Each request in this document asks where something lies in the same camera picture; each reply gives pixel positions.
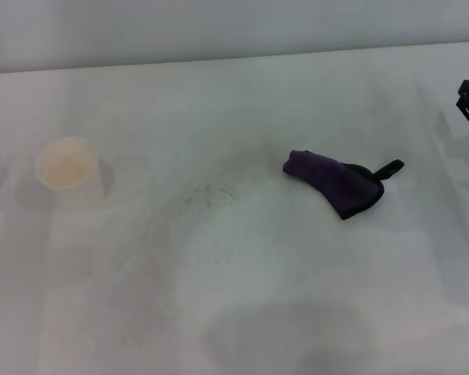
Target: purple cloth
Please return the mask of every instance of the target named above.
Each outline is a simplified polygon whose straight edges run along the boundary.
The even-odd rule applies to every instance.
[[[403,167],[399,160],[373,174],[367,168],[343,164],[309,151],[292,151],[283,171],[318,190],[341,219],[369,209],[384,194],[380,180],[390,178]]]

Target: paper cup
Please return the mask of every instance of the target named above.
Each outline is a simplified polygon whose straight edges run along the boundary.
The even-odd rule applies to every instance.
[[[55,192],[64,209],[87,209],[104,197],[95,146],[82,137],[47,145],[37,157],[38,179]]]

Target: white wall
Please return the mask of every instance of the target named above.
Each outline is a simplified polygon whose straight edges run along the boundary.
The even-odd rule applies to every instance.
[[[0,0],[0,71],[469,41],[469,0]]]

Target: white table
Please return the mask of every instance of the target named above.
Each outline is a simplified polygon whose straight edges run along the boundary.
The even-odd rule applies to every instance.
[[[469,44],[0,75],[0,375],[469,374]],[[100,147],[100,209],[33,174]],[[405,168],[341,221],[292,149]]]

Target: cup rim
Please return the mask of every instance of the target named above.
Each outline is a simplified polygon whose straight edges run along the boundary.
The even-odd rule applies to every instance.
[[[62,187],[55,187],[55,186],[52,186],[50,184],[48,184],[41,176],[40,176],[40,173],[39,173],[39,167],[40,167],[40,162],[42,160],[42,158],[45,156],[45,154],[47,154],[47,152],[50,152],[51,150],[53,150],[57,145],[60,145],[64,142],[68,142],[68,141],[80,141],[81,143],[84,143],[88,148],[90,148],[94,158],[93,158],[93,163],[92,165],[90,166],[89,170],[88,170],[88,173],[87,173],[87,176],[83,179],[83,180],[80,180],[78,182],[76,182],[75,184],[72,184],[72,185],[69,185],[69,186],[62,186]],[[51,141],[49,142],[41,151],[40,153],[38,154],[36,160],[35,160],[35,164],[34,164],[34,171],[35,171],[35,174],[37,176],[37,179],[39,179],[39,181],[44,185],[46,186],[47,188],[49,189],[52,189],[52,190],[57,190],[57,191],[61,191],[61,190],[68,190],[68,189],[73,189],[73,188],[76,188],[77,186],[79,185],[82,185],[84,182],[86,182],[87,180],[89,180],[92,176],[94,176],[94,173],[96,171],[96,168],[97,168],[97,165],[98,165],[98,160],[99,160],[99,156],[98,156],[98,149],[95,147],[95,145],[90,142],[88,139],[84,138],[84,137],[77,137],[77,136],[68,136],[68,137],[61,137],[61,138],[58,138],[56,139],[55,141]]]

